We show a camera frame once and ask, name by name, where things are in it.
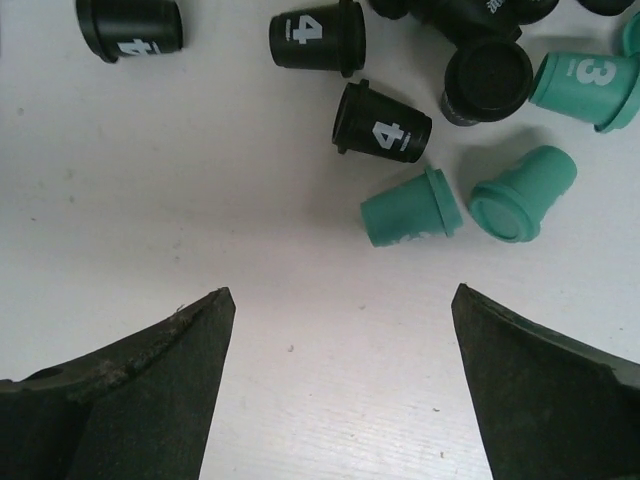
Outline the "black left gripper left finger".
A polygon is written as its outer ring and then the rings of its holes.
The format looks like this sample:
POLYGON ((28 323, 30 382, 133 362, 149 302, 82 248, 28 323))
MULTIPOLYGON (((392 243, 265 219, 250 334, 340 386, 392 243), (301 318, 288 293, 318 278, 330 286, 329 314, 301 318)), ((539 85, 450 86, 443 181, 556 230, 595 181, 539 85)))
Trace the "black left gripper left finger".
POLYGON ((199 478, 235 313, 223 287, 103 348, 2 380, 2 478, 199 478))

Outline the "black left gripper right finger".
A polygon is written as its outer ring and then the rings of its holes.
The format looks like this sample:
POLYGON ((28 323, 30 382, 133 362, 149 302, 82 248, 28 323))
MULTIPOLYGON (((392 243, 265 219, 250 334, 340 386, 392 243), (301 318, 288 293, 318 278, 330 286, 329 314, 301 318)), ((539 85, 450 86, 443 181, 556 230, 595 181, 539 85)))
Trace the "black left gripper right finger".
POLYGON ((638 364, 465 284, 451 310, 493 478, 638 478, 638 364))

